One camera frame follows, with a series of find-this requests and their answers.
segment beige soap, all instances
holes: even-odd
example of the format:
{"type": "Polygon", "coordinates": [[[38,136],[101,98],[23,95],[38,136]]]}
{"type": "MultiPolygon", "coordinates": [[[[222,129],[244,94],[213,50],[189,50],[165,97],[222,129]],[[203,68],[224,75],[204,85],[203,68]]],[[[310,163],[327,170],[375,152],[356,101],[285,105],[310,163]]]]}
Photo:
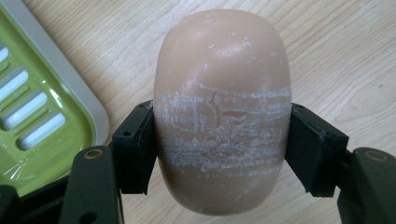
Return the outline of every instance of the beige soap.
{"type": "Polygon", "coordinates": [[[286,51],[265,19],[209,10],[171,29],[158,58],[154,116],[173,197],[214,216],[260,205],[284,160],[290,97],[286,51]]]}

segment soap surface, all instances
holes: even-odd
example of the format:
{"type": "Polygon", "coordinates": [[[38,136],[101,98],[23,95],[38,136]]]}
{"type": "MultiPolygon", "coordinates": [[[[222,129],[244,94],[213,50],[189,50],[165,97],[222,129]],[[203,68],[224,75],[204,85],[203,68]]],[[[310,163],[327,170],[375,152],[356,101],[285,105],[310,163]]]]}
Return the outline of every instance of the soap surface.
{"type": "Polygon", "coordinates": [[[163,41],[153,101],[173,197],[213,216],[260,205],[284,160],[290,98],[286,51],[265,19],[225,9],[184,18],[163,41]]]}

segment green soap dish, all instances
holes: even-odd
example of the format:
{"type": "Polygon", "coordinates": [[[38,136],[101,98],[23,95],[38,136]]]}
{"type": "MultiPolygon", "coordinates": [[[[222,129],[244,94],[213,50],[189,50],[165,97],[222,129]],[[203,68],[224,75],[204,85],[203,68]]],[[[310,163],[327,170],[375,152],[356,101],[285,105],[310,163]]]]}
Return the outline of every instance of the green soap dish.
{"type": "Polygon", "coordinates": [[[108,135],[106,111],[21,0],[0,0],[0,185],[20,196],[108,135]]]}

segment light wood surface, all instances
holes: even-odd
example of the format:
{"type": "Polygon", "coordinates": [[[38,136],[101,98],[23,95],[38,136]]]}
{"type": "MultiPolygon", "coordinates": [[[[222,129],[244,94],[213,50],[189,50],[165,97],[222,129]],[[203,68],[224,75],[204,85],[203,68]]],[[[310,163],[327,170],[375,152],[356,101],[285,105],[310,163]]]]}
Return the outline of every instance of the light wood surface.
{"type": "MultiPolygon", "coordinates": [[[[294,103],[349,135],[349,149],[375,147],[396,155],[393,0],[24,2],[105,106],[111,133],[137,104],[152,99],[157,55],[172,26],[193,12],[239,8],[279,31],[294,103]]],[[[125,195],[123,206],[127,223],[341,222],[336,197],[306,194],[286,163],[271,196],[242,215],[208,217],[184,209],[166,189],[158,165],[148,196],[125,195]]]]}

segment wooden table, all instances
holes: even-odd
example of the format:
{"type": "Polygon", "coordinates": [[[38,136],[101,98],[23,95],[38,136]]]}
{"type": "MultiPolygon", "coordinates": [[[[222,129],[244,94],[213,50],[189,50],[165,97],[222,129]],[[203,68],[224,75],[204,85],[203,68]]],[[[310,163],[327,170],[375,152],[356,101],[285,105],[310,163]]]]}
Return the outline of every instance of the wooden table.
{"type": "MultiPolygon", "coordinates": [[[[184,16],[239,8],[280,32],[290,60],[292,101],[350,137],[349,149],[396,155],[396,2],[373,1],[33,1],[25,0],[105,106],[114,132],[139,103],[152,99],[157,55],[184,16]]],[[[195,214],[179,205],[155,166],[148,196],[123,196],[127,223],[340,223],[336,198],[317,199],[285,163],[259,208],[231,217],[195,214]]]]}

